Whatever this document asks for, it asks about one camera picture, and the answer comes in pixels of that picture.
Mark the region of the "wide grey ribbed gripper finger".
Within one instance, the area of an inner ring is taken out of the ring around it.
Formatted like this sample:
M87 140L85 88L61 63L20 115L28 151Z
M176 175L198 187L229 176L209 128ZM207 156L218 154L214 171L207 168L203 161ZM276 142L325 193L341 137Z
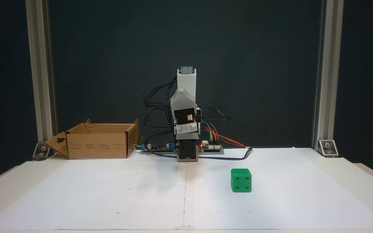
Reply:
M199 133L198 132L189 132L189 133L177 133L176 134L176 140L193 140L193 139L199 139Z

